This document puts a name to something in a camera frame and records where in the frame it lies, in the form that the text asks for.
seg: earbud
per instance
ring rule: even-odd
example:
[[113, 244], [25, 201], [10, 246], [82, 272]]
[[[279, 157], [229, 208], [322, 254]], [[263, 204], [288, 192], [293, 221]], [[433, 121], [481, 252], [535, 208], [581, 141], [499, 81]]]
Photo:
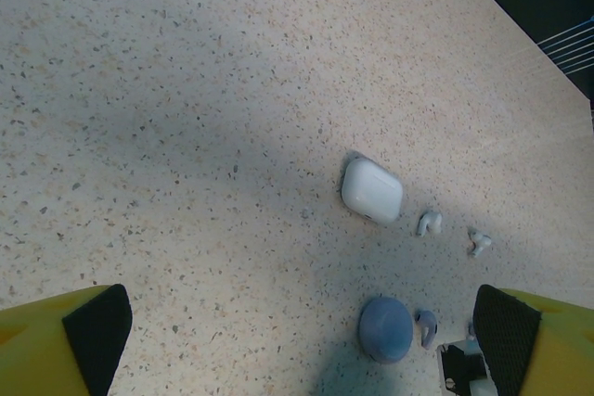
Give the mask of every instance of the earbud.
[[420, 326], [420, 346], [429, 350], [437, 335], [437, 317], [431, 311], [422, 310], [415, 316], [415, 322]]
[[425, 236], [427, 230], [433, 234], [441, 234], [442, 232], [442, 214], [439, 212], [429, 211], [420, 217], [419, 228], [417, 229], [418, 236]]
[[474, 250], [471, 252], [472, 257], [478, 257], [485, 248], [488, 248], [493, 243], [490, 236], [481, 234], [478, 231], [471, 231], [469, 235], [472, 243], [474, 243]]

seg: white earbud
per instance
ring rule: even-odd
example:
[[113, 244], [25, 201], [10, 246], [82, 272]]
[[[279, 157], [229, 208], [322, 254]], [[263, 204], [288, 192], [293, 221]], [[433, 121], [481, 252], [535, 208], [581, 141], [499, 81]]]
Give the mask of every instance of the white earbud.
[[425, 236], [427, 230], [432, 234], [441, 234], [442, 232], [442, 214], [439, 212], [429, 211], [420, 217], [419, 228], [417, 229], [418, 236]]
[[490, 236], [481, 234], [478, 231], [471, 231], [469, 235], [472, 243], [474, 243], [474, 250], [471, 252], [472, 257], [478, 257], [485, 248], [488, 248], [493, 243]]
[[437, 335], [437, 317], [431, 311], [422, 310], [415, 316], [415, 322], [420, 326], [420, 346], [429, 350]]

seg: blue round object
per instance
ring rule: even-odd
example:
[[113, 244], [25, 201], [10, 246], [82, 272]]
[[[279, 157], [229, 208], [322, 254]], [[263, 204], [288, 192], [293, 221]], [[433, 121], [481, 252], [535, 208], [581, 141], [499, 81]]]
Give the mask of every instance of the blue round object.
[[367, 354], [380, 364], [394, 364], [412, 343], [412, 317], [400, 300], [379, 297], [363, 310], [359, 339]]

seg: speckled floor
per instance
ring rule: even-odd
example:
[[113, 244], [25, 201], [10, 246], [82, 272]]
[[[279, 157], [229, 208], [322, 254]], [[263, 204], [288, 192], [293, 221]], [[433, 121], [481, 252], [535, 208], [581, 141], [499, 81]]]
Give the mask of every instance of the speckled floor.
[[[594, 306], [588, 101], [492, 0], [0, 0], [0, 54], [0, 307], [125, 284], [112, 395], [435, 395], [419, 333], [358, 350], [370, 297], [440, 343], [482, 283]], [[391, 227], [342, 205], [356, 152]]]

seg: terrazzo floor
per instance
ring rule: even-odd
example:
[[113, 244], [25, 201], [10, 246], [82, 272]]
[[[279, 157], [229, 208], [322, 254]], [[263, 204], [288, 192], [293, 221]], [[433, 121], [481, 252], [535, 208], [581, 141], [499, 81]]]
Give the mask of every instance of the terrazzo floor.
[[493, 0], [0, 0], [0, 55], [0, 308], [123, 283], [112, 396], [437, 395], [418, 331], [361, 353], [370, 298], [437, 343], [482, 283], [594, 306], [589, 104]]

